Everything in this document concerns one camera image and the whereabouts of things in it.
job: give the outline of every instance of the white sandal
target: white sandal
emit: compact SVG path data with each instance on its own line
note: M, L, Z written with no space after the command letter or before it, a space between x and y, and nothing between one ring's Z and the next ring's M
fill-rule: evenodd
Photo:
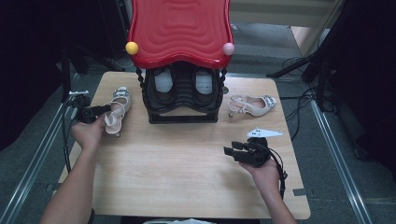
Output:
M249 113L252 116L259 117L266 114L276 105L276 99L264 95L262 97L251 97L247 95L233 95L231 100L228 102L228 108L230 117L234 113L246 114Z
M113 97L113 100L108 103L111 106L111 112L106 113L105 116L106 132L119 137L122 119L131 108L131 98L126 87L119 87L115 90Z

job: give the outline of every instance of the gray floor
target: gray floor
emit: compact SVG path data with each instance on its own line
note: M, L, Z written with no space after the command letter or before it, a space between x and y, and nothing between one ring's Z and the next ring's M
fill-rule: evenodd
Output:
M290 28L286 26L241 22L235 22L234 25L235 55L228 67L228 77L265 77L265 74L274 73L300 57ZM125 58L117 60L117 63L128 65L130 61ZM88 90L94 95L100 78L107 69L95 61L90 61L90 66L88 75L78 75L75 87L81 91ZM129 67L127 71L134 71L134 68ZM301 81L301 73L296 70L276 79L280 97L303 94L306 85ZM0 151L0 214L6 210L15 188L39 148L59 108L61 95L61 89L53 93L20 138ZM297 108L297 100L282 100L281 104L285 116ZM311 217L299 220L299 223L359 223L313 108L312 105L307 105L300 110L300 131L293 140L311 209ZM365 201L372 222L395 222L396 188L390 172L375 161L356 159L354 147L341 120L334 113L325 113L324 116ZM297 128L297 119L289 120L288 126L290 135L293 135ZM63 142L61 135L57 134L15 223L38 222L51 196L48 186L57 183L63 168ZM96 216L94 223L120 223L120 217ZM271 222L265 219L262 223Z

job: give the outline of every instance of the red plastic object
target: red plastic object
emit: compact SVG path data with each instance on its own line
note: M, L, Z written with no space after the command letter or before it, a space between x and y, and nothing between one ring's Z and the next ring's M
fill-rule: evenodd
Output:
M131 55L139 68L185 61L223 68L232 56L223 46L233 43L230 0L132 0L133 20L128 41L139 47Z

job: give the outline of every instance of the finger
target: finger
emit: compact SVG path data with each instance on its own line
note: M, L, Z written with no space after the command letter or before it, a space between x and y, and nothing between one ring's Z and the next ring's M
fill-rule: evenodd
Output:
M105 114L102 114L96 119L95 124L102 125L104 121L105 121Z

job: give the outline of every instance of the wooden table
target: wooden table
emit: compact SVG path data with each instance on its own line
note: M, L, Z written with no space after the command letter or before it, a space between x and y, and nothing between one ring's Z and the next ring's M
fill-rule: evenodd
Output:
M269 212L251 175L223 147L247 141L254 128L281 131L268 137L268 146L282 157L289 174L285 203L297 219L307 219L306 196L294 196L303 182L290 141L282 104L272 79L226 77L216 123L150 124L135 73L107 72L92 99L104 105L112 93L126 86L131 110L122 121L119 138L105 133L98 156L93 190L96 214L138 217L268 218ZM227 102L233 94L275 97L278 104L262 117L228 116ZM80 152L73 146L74 164ZM60 182L67 175L64 170Z

